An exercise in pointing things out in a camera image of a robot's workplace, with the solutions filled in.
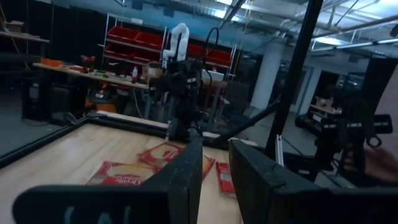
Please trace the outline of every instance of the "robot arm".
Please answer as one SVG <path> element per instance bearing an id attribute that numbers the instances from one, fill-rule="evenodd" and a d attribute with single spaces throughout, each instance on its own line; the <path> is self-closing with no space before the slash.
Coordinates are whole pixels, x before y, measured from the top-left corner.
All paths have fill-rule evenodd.
<path id="1" fill-rule="evenodd" d="M 172 36 L 170 40 L 170 50 L 164 50 L 162 58 L 165 62 L 169 60 L 169 58 L 175 57 L 177 54 L 177 61 L 181 62 L 185 60 L 187 55 L 187 47 L 188 47 L 188 39 L 189 39 L 189 29 L 187 25 L 184 23 L 180 23 L 174 29 L 172 29 Z"/>

